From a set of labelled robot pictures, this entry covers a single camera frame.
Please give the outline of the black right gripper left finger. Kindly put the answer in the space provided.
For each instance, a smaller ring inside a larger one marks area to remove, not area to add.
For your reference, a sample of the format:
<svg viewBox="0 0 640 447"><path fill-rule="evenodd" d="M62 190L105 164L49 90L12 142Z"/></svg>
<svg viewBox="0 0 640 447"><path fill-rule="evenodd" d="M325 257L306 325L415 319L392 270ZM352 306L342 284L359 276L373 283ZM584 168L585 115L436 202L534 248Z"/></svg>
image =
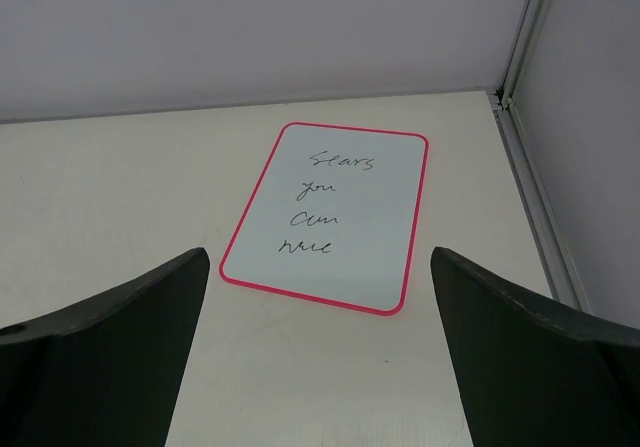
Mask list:
<svg viewBox="0 0 640 447"><path fill-rule="evenodd" d="M165 445L209 271L194 248L2 328L2 445Z"/></svg>

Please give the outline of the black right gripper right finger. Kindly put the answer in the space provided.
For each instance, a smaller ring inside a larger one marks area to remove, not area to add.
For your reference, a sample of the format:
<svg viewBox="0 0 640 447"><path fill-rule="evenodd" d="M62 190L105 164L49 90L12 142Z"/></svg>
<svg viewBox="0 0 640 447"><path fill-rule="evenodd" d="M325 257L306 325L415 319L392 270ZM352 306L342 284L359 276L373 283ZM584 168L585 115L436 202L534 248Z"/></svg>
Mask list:
<svg viewBox="0 0 640 447"><path fill-rule="evenodd" d="M639 332L437 247L431 273L476 446L636 446Z"/></svg>

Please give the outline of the pink framed whiteboard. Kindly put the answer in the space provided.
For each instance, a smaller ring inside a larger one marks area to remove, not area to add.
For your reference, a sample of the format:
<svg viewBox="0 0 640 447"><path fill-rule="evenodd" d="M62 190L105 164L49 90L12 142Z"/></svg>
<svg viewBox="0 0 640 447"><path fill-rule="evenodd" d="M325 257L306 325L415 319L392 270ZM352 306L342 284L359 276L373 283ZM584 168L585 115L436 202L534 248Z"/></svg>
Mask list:
<svg viewBox="0 0 640 447"><path fill-rule="evenodd" d="M405 302L428 139L285 125L219 264L228 283L380 316Z"/></svg>

